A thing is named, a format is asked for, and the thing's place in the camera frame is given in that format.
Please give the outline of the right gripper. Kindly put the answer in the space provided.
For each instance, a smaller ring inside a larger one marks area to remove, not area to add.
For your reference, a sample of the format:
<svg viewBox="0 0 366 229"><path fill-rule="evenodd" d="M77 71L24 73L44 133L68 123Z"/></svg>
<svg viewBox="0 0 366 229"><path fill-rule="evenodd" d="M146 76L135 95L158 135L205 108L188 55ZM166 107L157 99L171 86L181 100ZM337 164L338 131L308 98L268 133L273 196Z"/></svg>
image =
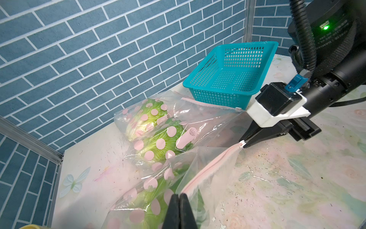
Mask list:
<svg viewBox="0 0 366 229"><path fill-rule="evenodd" d="M243 148L249 148L260 142L286 134L290 134L296 141L306 141L322 131L320 127L307 117L282 120L280 124L283 126L261 128L255 121L252 121L239 141L245 142Z"/></svg>

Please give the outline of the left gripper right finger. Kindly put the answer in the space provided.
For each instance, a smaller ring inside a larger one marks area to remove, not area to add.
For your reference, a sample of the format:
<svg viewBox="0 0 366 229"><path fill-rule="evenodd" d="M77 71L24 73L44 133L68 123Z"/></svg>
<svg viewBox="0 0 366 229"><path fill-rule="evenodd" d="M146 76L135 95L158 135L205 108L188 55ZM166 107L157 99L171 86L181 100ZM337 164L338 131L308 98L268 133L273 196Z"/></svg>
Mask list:
<svg viewBox="0 0 366 229"><path fill-rule="evenodd" d="M181 194L179 201L179 228L198 229L188 196L185 193Z"/></svg>

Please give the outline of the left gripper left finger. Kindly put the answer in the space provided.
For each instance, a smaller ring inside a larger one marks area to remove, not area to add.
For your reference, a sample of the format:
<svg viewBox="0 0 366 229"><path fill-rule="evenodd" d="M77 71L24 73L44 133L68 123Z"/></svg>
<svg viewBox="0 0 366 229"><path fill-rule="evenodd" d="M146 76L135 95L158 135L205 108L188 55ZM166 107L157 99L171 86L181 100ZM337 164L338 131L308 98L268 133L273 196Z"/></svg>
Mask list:
<svg viewBox="0 0 366 229"><path fill-rule="evenodd" d="M165 220L163 222L162 229L180 229L179 204L179 195L173 194L168 205L168 210L165 216Z"/></svg>

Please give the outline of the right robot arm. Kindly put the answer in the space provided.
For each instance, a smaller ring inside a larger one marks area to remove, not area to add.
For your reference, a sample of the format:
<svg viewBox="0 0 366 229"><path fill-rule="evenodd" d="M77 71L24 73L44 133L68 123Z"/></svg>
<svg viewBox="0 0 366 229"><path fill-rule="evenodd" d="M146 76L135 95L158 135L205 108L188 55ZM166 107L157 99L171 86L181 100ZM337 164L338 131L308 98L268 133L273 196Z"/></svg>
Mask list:
<svg viewBox="0 0 366 229"><path fill-rule="evenodd" d="M289 48L297 71L289 83L265 85L247 109L252 123L240 142L244 148L282 135L308 140L321 129L312 117L328 107L365 98L342 98L366 83L366 3L364 1L290 1Z"/></svg>

